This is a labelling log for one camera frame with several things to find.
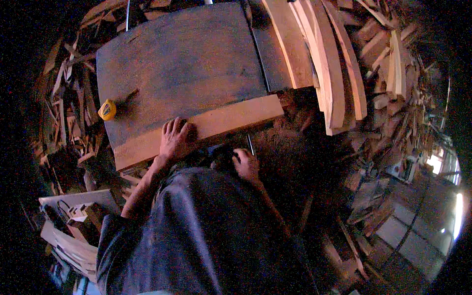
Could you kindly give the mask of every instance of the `right hand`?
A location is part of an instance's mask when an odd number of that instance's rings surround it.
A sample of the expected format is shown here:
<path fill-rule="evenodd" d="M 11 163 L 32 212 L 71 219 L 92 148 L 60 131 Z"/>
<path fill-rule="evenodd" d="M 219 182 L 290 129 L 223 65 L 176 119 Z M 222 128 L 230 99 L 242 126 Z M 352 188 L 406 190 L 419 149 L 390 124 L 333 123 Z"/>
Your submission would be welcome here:
<path fill-rule="evenodd" d="M 233 163 L 236 171 L 244 180 L 249 181 L 253 185 L 260 183 L 259 180 L 259 160 L 249 153 L 247 149 L 235 149 L 234 152 L 238 155 L 233 156 Z"/>

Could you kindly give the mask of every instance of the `light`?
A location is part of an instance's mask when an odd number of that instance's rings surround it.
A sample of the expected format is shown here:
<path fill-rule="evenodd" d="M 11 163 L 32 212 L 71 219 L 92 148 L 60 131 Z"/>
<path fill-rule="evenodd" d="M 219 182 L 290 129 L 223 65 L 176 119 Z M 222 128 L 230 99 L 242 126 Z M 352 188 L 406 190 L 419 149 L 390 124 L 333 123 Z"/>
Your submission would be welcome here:
<path fill-rule="evenodd" d="M 435 155 L 431 155 L 431 158 L 427 159 L 426 163 L 428 165 L 433 166 L 434 174 L 439 174 L 439 172 L 441 171 L 441 165 L 442 165 L 442 161 L 440 158 L 436 157 Z"/>
<path fill-rule="evenodd" d="M 454 240 L 459 236 L 459 231 L 461 230 L 463 205 L 462 194 L 457 194 L 455 202 Z"/>

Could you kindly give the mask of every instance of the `wooden beam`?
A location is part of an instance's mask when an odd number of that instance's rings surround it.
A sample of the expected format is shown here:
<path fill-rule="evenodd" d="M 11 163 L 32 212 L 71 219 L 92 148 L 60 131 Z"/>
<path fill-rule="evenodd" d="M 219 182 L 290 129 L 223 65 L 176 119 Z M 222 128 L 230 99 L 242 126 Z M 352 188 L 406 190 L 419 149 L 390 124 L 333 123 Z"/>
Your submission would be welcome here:
<path fill-rule="evenodd" d="M 188 119 L 197 128 L 197 145 L 204 146 L 224 136 L 261 126 L 284 115 L 277 95 L 231 104 Z M 159 154 L 161 128 L 130 138 L 114 149 L 116 169 L 123 170 Z"/>
<path fill-rule="evenodd" d="M 339 54 L 336 39 L 329 23 L 328 16 L 319 1 L 304 0 L 301 3 L 294 2 L 295 7 L 303 4 L 314 20 L 313 33 L 320 59 L 315 63 L 316 72 L 321 86 L 321 94 L 324 96 L 326 111 L 325 124 L 327 128 L 341 128 L 344 122 L 345 97 Z"/>
<path fill-rule="evenodd" d="M 362 120 L 367 116 L 367 102 L 365 99 L 361 70 L 359 69 L 359 63 L 357 62 L 354 48 L 352 47 L 346 29 L 336 14 L 334 6 L 329 1 L 323 0 L 322 2 L 334 27 L 337 39 L 339 40 L 339 45 L 341 46 L 344 55 L 344 60 L 346 61 L 347 72 L 349 74 L 349 79 L 351 80 L 351 88 L 354 98 L 355 118 L 356 120 Z"/>
<path fill-rule="evenodd" d="M 262 0 L 270 16 L 280 48 L 288 67 L 288 74 L 293 88 L 313 86 L 313 74 L 310 60 L 303 42 L 302 32 L 294 16 L 289 13 L 286 1 Z"/>

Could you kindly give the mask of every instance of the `left hand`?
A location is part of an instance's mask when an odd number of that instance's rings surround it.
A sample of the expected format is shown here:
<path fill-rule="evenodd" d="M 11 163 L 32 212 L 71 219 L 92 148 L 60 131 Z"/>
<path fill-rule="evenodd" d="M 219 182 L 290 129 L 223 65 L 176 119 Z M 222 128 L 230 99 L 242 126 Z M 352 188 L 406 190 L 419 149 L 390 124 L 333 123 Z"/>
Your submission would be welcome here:
<path fill-rule="evenodd" d="M 181 125 L 182 119 L 177 117 L 162 126 L 159 156 L 165 158 L 166 161 L 179 160 L 191 151 L 191 147 L 187 143 L 191 124 L 185 123 L 180 129 Z"/>

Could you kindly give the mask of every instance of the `stacked planks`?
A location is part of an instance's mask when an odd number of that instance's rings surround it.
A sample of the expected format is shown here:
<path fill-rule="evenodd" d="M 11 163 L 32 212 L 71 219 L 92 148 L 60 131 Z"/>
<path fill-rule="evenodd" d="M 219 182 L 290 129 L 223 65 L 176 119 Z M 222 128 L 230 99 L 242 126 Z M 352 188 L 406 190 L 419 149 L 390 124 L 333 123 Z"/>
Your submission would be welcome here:
<path fill-rule="evenodd" d="M 325 116 L 326 134 L 335 135 L 354 128 L 356 120 L 367 115 L 366 98 L 357 58 L 341 14 L 327 1 L 262 2 L 280 46 L 287 52 L 286 64 L 292 73 L 293 88 L 314 86 L 316 89 L 319 108 Z M 309 78 L 310 82 L 300 82 Z"/>

